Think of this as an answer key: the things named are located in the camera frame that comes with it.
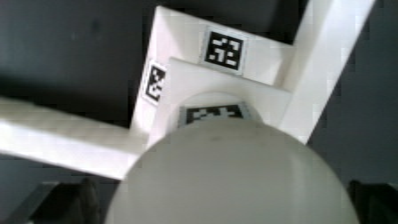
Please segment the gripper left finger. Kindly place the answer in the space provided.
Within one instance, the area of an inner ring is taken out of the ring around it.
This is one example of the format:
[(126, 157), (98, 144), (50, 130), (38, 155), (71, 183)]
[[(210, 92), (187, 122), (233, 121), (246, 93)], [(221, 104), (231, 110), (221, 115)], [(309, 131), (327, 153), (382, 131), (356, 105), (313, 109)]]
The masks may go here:
[(43, 182), (0, 224), (102, 224), (95, 181)]

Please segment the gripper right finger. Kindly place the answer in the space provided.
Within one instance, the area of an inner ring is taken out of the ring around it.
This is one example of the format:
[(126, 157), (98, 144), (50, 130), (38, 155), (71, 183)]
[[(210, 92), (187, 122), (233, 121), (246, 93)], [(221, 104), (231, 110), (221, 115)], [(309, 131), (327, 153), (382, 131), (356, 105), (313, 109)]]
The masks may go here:
[(359, 224), (398, 224), (398, 186), (389, 183), (349, 184)]

